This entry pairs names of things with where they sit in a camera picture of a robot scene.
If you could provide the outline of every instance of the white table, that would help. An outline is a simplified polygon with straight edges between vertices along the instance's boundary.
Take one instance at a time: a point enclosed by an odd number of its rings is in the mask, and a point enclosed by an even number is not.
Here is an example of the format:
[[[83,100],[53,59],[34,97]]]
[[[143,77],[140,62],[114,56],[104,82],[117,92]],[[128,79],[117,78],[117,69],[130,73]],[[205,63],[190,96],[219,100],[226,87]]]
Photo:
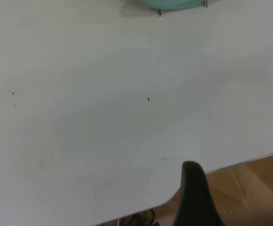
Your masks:
[[[0,0],[0,226],[166,202],[181,164],[273,153],[273,1]]]

